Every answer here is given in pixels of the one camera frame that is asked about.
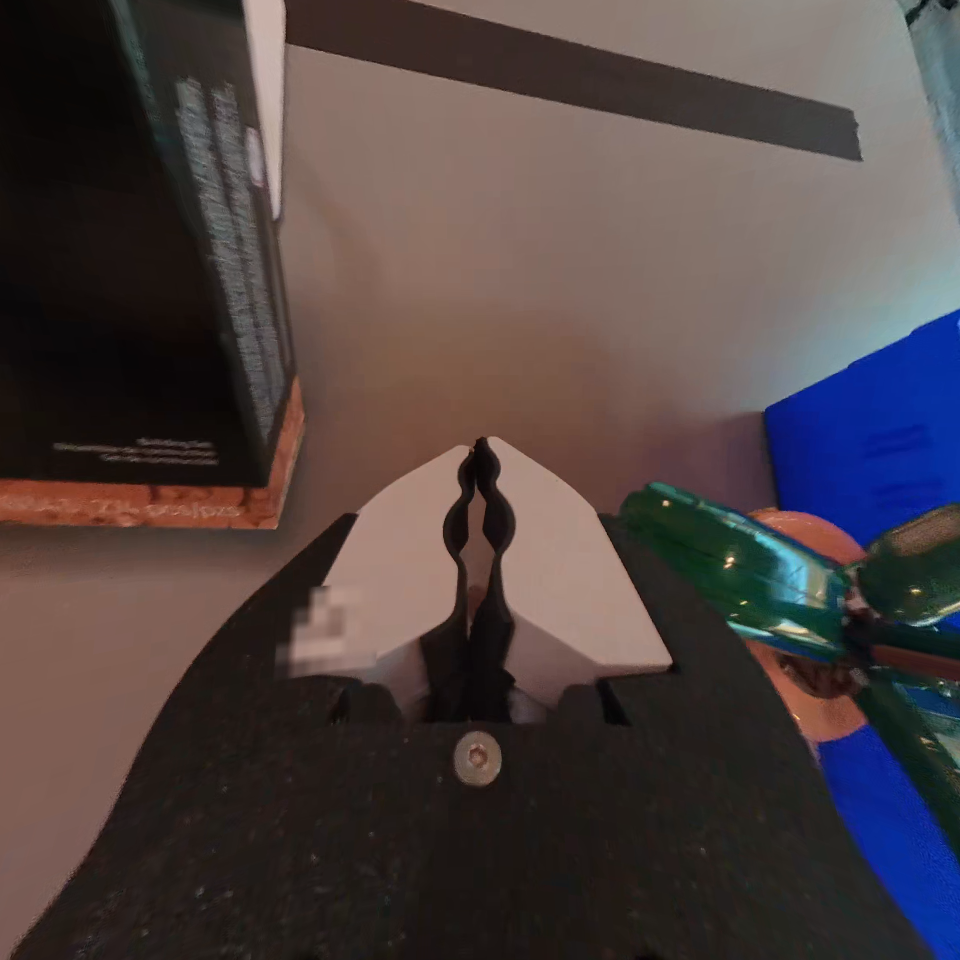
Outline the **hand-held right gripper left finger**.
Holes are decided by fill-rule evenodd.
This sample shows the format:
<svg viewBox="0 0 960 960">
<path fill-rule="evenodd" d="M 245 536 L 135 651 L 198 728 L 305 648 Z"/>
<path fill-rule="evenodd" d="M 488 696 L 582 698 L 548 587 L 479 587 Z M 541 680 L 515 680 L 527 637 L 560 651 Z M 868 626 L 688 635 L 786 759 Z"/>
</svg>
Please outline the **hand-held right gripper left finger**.
<svg viewBox="0 0 960 960">
<path fill-rule="evenodd" d="M 385 688 L 406 719 L 455 709 L 474 492 L 474 449 L 458 445 L 357 512 L 320 588 L 322 674 Z"/>
</svg>

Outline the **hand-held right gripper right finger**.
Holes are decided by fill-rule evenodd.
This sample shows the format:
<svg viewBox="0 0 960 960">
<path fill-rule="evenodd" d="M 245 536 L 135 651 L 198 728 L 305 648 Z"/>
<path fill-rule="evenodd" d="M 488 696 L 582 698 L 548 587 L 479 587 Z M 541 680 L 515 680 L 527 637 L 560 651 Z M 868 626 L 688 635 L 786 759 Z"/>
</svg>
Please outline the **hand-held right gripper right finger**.
<svg viewBox="0 0 960 960">
<path fill-rule="evenodd" d="M 599 514 L 497 437 L 474 444 L 485 588 L 471 587 L 471 704 L 492 722 L 545 722 L 574 688 L 673 667 Z"/>
</svg>

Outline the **grey desk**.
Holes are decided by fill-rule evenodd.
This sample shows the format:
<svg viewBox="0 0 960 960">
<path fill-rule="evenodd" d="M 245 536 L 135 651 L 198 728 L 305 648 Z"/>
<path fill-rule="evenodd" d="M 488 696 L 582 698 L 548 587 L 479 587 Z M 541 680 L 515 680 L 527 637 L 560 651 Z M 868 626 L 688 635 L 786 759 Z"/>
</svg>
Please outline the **grey desk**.
<svg viewBox="0 0 960 960">
<path fill-rule="evenodd" d="M 313 49 L 287 2 L 280 241 L 306 433 L 279 528 L 2 527 L 2 958 L 228 617 L 390 481 L 494 435 L 602 511 L 768 505 L 761 413 L 958 307 L 900 2 L 429 2 L 852 110 L 843 161 Z"/>
</svg>

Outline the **toy flower pot green leaves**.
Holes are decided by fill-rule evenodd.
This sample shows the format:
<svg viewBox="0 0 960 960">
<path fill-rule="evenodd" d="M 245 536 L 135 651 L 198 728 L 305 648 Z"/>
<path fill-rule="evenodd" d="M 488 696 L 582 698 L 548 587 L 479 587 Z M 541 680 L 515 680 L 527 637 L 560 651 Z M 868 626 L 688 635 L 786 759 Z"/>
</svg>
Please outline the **toy flower pot green leaves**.
<svg viewBox="0 0 960 960">
<path fill-rule="evenodd" d="M 850 696 L 958 854 L 958 720 L 915 697 L 958 705 L 958 630 L 945 624 L 959 607 L 957 503 L 845 559 L 666 484 L 631 493 L 618 518 L 807 693 Z"/>
</svg>

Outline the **blue plastic bin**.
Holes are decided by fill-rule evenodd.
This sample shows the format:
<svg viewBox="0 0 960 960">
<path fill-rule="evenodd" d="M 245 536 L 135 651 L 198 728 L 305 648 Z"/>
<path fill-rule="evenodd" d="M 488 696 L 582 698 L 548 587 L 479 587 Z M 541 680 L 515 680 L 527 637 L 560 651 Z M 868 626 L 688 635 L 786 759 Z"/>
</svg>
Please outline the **blue plastic bin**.
<svg viewBox="0 0 960 960">
<path fill-rule="evenodd" d="M 854 361 L 764 413 L 778 505 L 861 546 L 958 501 L 958 311 Z M 958 862 L 857 705 L 774 683 L 813 744 L 834 804 L 935 958 L 959 957 Z"/>
</svg>

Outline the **dark orchid picture box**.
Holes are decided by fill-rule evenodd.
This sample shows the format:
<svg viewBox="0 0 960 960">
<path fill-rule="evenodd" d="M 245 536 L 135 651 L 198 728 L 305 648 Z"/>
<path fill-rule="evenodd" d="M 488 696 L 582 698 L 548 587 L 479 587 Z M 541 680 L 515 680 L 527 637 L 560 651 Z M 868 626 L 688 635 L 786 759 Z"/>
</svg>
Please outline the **dark orchid picture box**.
<svg viewBox="0 0 960 960">
<path fill-rule="evenodd" d="M 1 515 L 274 530 L 286 2 L 1 3 Z"/>
</svg>

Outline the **black tape strip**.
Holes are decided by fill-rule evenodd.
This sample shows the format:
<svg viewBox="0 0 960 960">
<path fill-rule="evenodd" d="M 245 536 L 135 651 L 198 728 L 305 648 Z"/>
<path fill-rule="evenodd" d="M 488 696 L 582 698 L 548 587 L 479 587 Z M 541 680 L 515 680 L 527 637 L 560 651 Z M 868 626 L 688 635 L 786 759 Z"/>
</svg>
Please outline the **black tape strip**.
<svg viewBox="0 0 960 960">
<path fill-rule="evenodd" d="M 421 2 L 286 3 L 287 41 L 601 114 L 862 162 L 845 106 L 691 71 Z"/>
</svg>

